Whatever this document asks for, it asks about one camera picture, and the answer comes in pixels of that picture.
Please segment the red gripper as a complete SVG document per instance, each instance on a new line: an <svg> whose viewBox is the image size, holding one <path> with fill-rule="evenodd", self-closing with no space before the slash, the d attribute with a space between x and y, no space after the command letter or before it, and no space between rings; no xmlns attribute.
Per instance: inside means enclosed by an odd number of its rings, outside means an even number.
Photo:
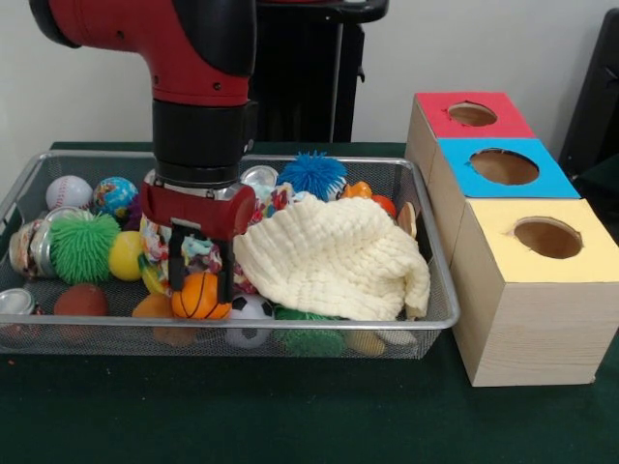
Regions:
<svg viewBox="0 0 619 464"><path fill-rule="evenodd" d="M235 264L233 243L230 241L247 231L254 211L254 190L236 184L232 186L230 198L212 199L143 182L140 196L141 209L147 218L159 225L173 226L168 242L170 288L181 291L184 286L183 226L190 227L215 240L221 258L218 303L230 304L234 296Z"/></svg>

